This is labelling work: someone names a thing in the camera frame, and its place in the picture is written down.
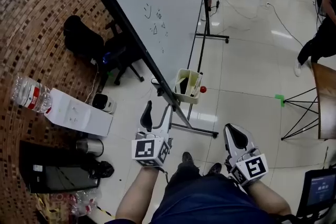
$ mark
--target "green object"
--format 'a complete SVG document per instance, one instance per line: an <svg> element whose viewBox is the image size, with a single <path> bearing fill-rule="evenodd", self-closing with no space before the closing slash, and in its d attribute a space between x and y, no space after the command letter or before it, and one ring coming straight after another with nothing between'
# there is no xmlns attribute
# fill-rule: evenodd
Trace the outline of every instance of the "green object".
<svg viewBox="0 0 336 224"><path fill-rule="evenodd" d="M280 99L281 107L282 107L282 108L285 106L285 103L284 103L284 99L285 99L285 97L284 97L283 95L281 95L281 94L276 94L274 98L275 98L275 99Z"/></svg>

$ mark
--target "person's arm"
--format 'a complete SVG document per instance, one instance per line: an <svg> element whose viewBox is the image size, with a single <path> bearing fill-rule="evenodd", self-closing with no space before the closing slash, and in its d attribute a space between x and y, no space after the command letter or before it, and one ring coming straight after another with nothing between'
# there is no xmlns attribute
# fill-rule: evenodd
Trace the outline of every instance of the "person's arm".
<svg viewBox="0 0 336 224"><path fill-rule="evenodd" d="M158 173L159 170L155 168L141 168L120 202L115 214L116 219L128 219L135 223L143 221L151 202Z"/></svg>
<svg viewBox="0 0 336 224"><path fill-rule="evenodd" d="M332 8L331 0L322 0L322 8L336 25L336 14L334 9Z"/></svg>
<svg viewBox="0 0 336 224"><path fill-rule="evenodd" d="M252 197L257 206L267 213L280 216L291 214L289 204L286 200L260 180L246 187L245 191Z"/></svg>

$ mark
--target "water bottle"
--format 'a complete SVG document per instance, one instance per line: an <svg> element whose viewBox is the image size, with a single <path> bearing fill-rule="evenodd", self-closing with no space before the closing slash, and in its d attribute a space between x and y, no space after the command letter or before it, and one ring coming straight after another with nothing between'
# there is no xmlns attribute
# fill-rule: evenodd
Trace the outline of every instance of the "water bottle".
<svg viewBox="0 0 336 224"><path fill-rule="evenodd" d="M13 89L12 100L18 105L45 113L51 108L53 99L50 90L41 83L22 75L17 75Z"/></svg>

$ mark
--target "chair leg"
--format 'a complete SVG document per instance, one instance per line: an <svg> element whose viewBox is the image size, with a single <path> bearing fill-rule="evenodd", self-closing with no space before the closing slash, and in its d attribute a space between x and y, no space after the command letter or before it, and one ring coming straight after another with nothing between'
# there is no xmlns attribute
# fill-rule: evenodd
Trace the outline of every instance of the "chair leg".
<svg viewBox="0 0 336 224"><path fill-rule="evenodd" d="M138 72L137 72L136 69L133 67L133 65L130 65L130 68L132 69L132 71L134 72L134 74L139 78L139 80L140 80L141 82L143 82L143 81L144 81L144 78L141 77L141 76L138 74Z"/></svg>
<svg viewBox="0 0 336 224"><path fill-rule="evenodd" d="M119 73L118 73L118 75L117 75L117 77L116 77L116 80L114 81L114 84L115 84L115 85L120 85L120 78L121 78L121 76L125 73L126 68L127 68L127 67L123 67L122 69L120 69L120 71L119 71Z"/></svg>

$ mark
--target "red ball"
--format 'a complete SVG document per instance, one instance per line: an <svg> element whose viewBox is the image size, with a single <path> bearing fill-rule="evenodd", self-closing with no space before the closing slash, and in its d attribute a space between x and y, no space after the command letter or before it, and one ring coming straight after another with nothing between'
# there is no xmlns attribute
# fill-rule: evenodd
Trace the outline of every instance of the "red ball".
<svg viewBox="0 0 336 224"><path fill-rule="evenodd" d="M205 93L206 92L206 87L205 86L201 86L201 88L199 89L201 93Z"/></svg>

